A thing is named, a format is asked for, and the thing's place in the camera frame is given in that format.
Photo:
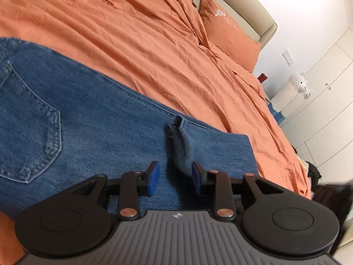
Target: black cloth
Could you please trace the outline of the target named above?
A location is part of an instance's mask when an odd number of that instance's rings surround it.
[[[319,182],[319,179],[321,178],[321,174],[317,170],[316,166],[313,165],[312,163],[308,162],[309,164],[309,172],[308,172],[308,177],[311,177],[311,191],[315,192],[317,183]]]
[[[331,209],[340,223],[340,231],[330,251],[330,254],[333,254],[345,234],[343,223],[352,206],[353,187],[351,185],[318,185],[316,186],[313,201]]]

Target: logo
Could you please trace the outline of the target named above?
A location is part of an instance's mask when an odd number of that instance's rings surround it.
[[[225,16],[225,13],[223,13],[223,11],[221,11],[220,9],[218,9],[218,10],[216,10],[216,15],[215,15],[215,17],[217,17],[217,16]]]
[[[184,215],[182,215],[181,213],[177,212],[177,213],[174,213],[172,216],[175,217],[176,219],[179,219],[180,217],[183,217]]]

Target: upholstered headboard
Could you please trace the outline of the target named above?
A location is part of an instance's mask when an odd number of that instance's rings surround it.
[[[272,38],[277,25],[259,0],[215,0],[262,47]],[[200,0],[194,0],[199,6]]]

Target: pillowcase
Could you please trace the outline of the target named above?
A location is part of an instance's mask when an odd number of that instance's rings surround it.
[[[208,40],[234,62],[253,72],[261,44],[254,42],[234,19],[214,0],[202,0],[200,16]]]

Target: blue object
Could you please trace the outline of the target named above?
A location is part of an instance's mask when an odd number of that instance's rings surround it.
[[[276,111],[273,109],[271,103],[269,103],[268,109],[270,110],[270,113],[272,114],[272,116],[275,118],[277,124],[280,124],[282,121],[284,121],[285,117],[282,115],[281,112],[276,112]]]
[[[156,163],[149,175],[148,180],[148,195],[152,196],[156,192],[158,180],[159,180],[159,163]]]
[[[142,213],[209,208],[175,155],[189,174],[191,156],[234,178],[257,172],[244,136],[222,133],[50,49],[0,38],[0,211],[15,218],[93,175],[120,178],[153,160],[160,178],[154,195],[140,198]],[[116,202],[111,206],[115,212]]]
[[[195,186],[196,194],[200,195],[200,189],[201,189],[200,173],[196,169],[194,163],[192,163],[192,165],[191,165],[191,176],[192,176],[192,181],[193,181],[194,186]]]

